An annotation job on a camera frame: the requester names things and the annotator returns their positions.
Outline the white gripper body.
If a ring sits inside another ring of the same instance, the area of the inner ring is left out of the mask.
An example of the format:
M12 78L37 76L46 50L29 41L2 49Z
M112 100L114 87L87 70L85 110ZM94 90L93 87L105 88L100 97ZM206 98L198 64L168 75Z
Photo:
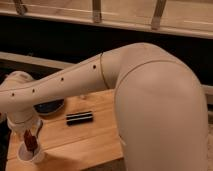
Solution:
M16 134L18 139L24 139L24 133L30 130L35 134L39 125L39 116L33 109L13 112L7 115L9 128Z

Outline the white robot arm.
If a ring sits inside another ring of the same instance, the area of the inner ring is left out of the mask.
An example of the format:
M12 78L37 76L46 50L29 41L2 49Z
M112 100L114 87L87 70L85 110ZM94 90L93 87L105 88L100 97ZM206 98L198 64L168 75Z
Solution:
M31 127L36 104L113 89L128 171L207 171L208 110L193 71L149 43L135 43L33 80L13 72L0 84L10 127Z

